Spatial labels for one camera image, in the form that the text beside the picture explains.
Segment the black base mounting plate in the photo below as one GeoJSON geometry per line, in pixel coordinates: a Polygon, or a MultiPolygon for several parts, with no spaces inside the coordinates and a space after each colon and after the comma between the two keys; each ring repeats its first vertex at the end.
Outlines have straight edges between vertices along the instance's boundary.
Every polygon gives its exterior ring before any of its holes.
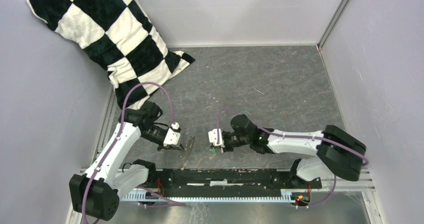
{"type": "Polygon", "coordinates": [[[167,197],[278,197],[281,190],[322,188],[280,169],[157,169],[143,186],[167,197]]]}

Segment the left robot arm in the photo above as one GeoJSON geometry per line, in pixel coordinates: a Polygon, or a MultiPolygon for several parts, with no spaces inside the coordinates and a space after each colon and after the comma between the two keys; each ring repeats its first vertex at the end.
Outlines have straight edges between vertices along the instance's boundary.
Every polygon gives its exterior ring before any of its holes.
{"type": "Polygon", "coordinates": [[[140,109],[125,109],[109,142],[84,172],[69,181],[72,208],[83,216],[108,221],[116,213],[119,202],[139,185],[154,186],[159,179],[156,165],[135,160],[128,170],[119,174],[120,165],[131,147],[140,138],[158,145],[158,150],[184,150],[180,142],[181,128],[174,121],[167,129],[157,120],[162,109],[154,102],[145,102],[140,109]]]}

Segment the metal key organizer plate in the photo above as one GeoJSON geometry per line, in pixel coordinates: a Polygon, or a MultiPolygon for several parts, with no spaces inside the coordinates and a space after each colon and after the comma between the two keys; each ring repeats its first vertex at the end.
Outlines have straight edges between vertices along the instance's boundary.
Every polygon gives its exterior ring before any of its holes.
{"type": "Polygon", "coordinates": [[[193,150],[194,143],[195,143],[195,137],[194,136],[190,137],[188,139],[188,141],[186,142],[185,152],[182,156],[182,160],[181,160],[182,162],[181,162],[180,167],[179,167],[180,170],[184,170],[186,168],[187,163],[188,163],[188,159],[189,159],[191,152],[193,150]]]}

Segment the aluminium corner profile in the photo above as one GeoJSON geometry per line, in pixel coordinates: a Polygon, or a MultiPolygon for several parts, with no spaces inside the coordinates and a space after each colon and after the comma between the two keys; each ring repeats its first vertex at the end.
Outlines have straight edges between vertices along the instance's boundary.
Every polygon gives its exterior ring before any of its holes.
{"type": "Polygon", "coordinates": [[[321,52],[325,43],[329,39],[331,33],[333,32],[334,28],[336,27],[339,19],[343,15],[346,7],[350,3],[351,0],[341,0],[338,7],[336,8],[330,22],[328,23],[323,35],[321,36],[320,40],[317,43],[317,49],[321,52]]]}

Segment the black and white checkered pillow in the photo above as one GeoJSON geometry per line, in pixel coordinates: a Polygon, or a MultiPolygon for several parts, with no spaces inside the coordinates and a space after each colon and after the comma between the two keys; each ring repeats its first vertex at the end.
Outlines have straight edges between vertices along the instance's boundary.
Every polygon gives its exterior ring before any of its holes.
{"type": "Polygon", "coordinates": [[[139,109],[195,59],[171,51],[138,0],[27,0],[53,32],[107,72],[120,108],[139,109]]]}

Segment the aluminium frame rail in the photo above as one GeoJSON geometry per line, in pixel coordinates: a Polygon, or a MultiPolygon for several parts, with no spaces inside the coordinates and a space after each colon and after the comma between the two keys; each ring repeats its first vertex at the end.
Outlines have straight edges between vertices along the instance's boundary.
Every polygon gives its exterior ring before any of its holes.
{"type": "Polygon", "coordinates": [[[360,173],[358,181],[348,181],[340,177],[316,177],[310,181],[291,176],[287,169],[157,169],[155,173],[148,171],[153,178],[144,174],[138,184],[149,188],[157,187],[159,179],[166,192],[172,188],[184,186],[255,186],[263,190],[277,189],[282,191],[303,191],[311,188],[314,191],[330,191],[336,184],[335,191],[367,191],[375,190],[368,171],[360,173]]]}

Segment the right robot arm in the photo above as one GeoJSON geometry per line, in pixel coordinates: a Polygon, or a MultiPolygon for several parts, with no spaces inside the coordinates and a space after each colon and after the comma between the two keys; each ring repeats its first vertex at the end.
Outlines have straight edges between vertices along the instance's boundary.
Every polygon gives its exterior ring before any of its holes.
{"type": "Polygon", "coordinates": [[[288,175],[295,188],[319,177],[358,181],[362,167],[368,163],[367,147],[335,125],[313,132],[285,132],[259,127],[244,114],[235,116],[230,124],[232,132],[219,127],[208,132],[212,148],[232,152],[237,147],[248,146],[259,154],[306,155],[306,159],[293,163],[288,175]]]}

